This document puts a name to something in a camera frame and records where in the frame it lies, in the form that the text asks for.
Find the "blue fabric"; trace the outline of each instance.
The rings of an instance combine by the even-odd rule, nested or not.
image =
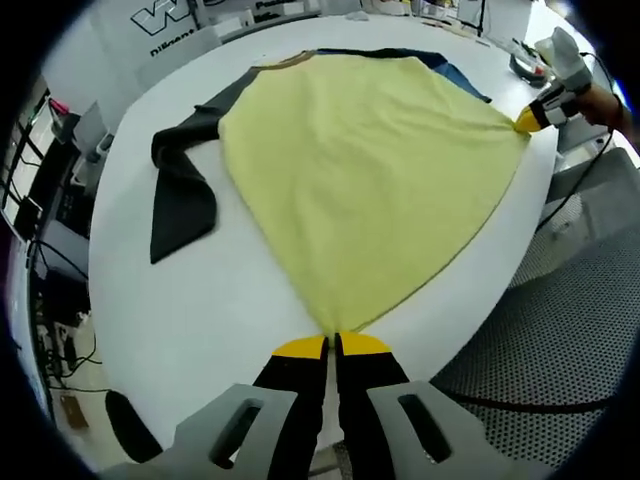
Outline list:
[[[428,68],[439,73],[447,80],[453,82],[467,93],[470,93],[483,102],[491,103],[491,99],[481,94],[458,70],[458,68],[449,63],[447,59],[435,52],[422,52],[420,50],[411,50],[408,48],[383,48],[381,50],[348,50],[340,48],[321,48],[317,50],[320,55],[359,55],[367,58],[408,58],[415,57],[424,63]]]

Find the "white table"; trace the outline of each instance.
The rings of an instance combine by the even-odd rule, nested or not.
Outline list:
[[[219,142],[189,152],[216,194],[219,228],[150,264],[158,175],[150,158],[151,139],[252,64],[317,47],[440,52],[512,118],[536,94],[509,71],[507,55],[496,48],[411,19],[330,17],[275,27],[213,50],[133,104],[98,190],[89,286],[98,348],[111,386],[130,399],[163,447],[172,443],[180,421],[231,384],[251,384],[276,347],[319,330],[232,185]],[[425,287],[366,330],[392,347],[411,379],[430,379],[450,361],[507,288],[538,222],[556,142],[555,129],[536,134],[478,235]],[[335,392],[329,390],[328,412],[336,405]],[[335,422],[335,415],[325,420],[319,446],[340,439]]]

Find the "garment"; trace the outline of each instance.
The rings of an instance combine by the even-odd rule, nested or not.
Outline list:
[[[528,140],[415,56],[310,52],[263,68],[219,132],[239,193],[329,335],[361,329],[444,268]]]
[[[321,49],[318,53],[371,58],[415,56],[472,95],[490,101],[439,53],[393,48],[374,51]],[[261,71],[266,69],[251,68],[207,103],[197,106],[195,113],[180,125],[155,134],[151,158],[159,173],[153,206],[151,263],[159,262],[213,230],[217,215],[215,195],[184,150],[195,143],[219,138],[218,122]]]

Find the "table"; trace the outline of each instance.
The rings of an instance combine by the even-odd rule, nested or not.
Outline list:
[[[89,288],[97,342],[112,388],[124,393],[163,447],[175,426],[233,383],[251,384],[271,352],[319,333],[268,252],[226,173],[219,142],[190,157],[216,193],[219,228],[149,262],[158,172],[153,134],[178,124],[252,64],[303,49],[407,47],[442,53],[493,105],[515,118],[536,95],[508,56],[415,19],[290,23],[224,45],[157,84],[128,110],[101,178]],[[557,131],[533,136],[503,200],[451,264],[366,329],[389,344],[407,375],[430,379],[471,338],[507,288],[534,233],[552,175]],[[319,447],[341,438],[329,379]]]

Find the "dark gray sleeve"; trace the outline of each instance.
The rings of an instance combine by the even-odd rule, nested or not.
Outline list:
[[[216,225],[216,198],[185,150],[217,140],[218,123],[258,75],[251,69],[177,127],[156,133],[151,158],[158,168],[151,228],[151,263],[209,233]]]

